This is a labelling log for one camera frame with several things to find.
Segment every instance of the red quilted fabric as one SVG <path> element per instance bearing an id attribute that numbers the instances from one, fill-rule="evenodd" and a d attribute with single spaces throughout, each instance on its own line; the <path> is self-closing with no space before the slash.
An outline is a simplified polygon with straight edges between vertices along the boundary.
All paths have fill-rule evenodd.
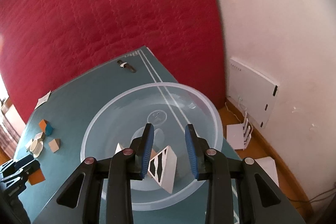
<path id="1" fill-rule="evenodd" d="M 0 71 L 27 122 L 49 90 L 148 46 L 180 82 L 223 106 L 216 0 L 0 0 Z"/>

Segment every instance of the paper scrap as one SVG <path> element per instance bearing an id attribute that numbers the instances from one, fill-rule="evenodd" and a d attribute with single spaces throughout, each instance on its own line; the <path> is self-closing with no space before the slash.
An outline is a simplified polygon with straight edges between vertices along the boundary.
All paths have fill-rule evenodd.
<path id="1" fill-rule="evenodd" d="M 49 91 L 46 95 L 44 95 L 42 98 L 40 98 L 37 102 L 37 105 L 34 109 L 37 109 L 40 105 L 42 105 L 43 103 L 45 103 L 46 101 L 48 101 L 49 99 L 49 95 L 50 95 L 51 91 Z"/>

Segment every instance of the wooden baseboard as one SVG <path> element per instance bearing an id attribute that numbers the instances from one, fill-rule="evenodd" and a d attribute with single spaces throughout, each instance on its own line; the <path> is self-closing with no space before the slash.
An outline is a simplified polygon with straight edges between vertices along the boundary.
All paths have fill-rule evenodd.
<path id="1" fill-rule="evenodd" d="M 241 121 L 244 119 L 243 114 L 229 100 L 226 100 L 226 104 L 229 110 L 232 111 L 235 115 L 237 115 L 237 117 Z M 304 192 L 304 190 L 302 189 L 301 185 L 299 184 L 299 182 L 297 181 L 293 173 L 290 171 L 286 163 L 283 161 L 283 159 L 275 151 L 275 149 L 265 140 L 265 138 L 261 135 L 261 133 L 256 128 L 253 129 L 252 135 L 254 139 L 253 141 L 257 142 L 258 145 L 266 152 L 266 154 L 274 159 L 278 172 L 281 173 L 281 176 L 285 178 L 288 185 L 290 185 L 292 192 L 294 192 L 293 196 L 289 196 L 290 193 L 285 193 L 287 194 L 287 197 L 290 199 L 294 199 L 294 200 L 308 201 L 308 197 L 306 193 Z M 314 213 L 313 208 L 310 203 L 292 202 L 292 204 L 293 206 L 298 208 L 299 213 L 303 216 L 305 220 L 309 219 Z"/>

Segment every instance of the white wall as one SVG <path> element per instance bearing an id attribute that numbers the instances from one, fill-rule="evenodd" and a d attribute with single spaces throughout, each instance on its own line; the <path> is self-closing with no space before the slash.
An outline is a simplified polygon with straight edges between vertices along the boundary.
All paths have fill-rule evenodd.
<path id="1" fill-rule="evenodd" d="M 276 105 L 261 133 L 309 198 L 332 188 L 336 0 L 219 0 L 219 6 L 227 60 L 235 56 L 279 83 Z"/>

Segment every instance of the blue block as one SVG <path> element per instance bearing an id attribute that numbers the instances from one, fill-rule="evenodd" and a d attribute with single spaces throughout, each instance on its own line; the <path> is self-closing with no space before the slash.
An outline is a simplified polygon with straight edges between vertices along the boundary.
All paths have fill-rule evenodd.
<path id="1" fill-rule="evenodd" d="M 50 123 L 47 123 L 47 126 L 45 127 L 45 135 L 50 136 L 53 132 L 53 128 L 51 127 Z"/>

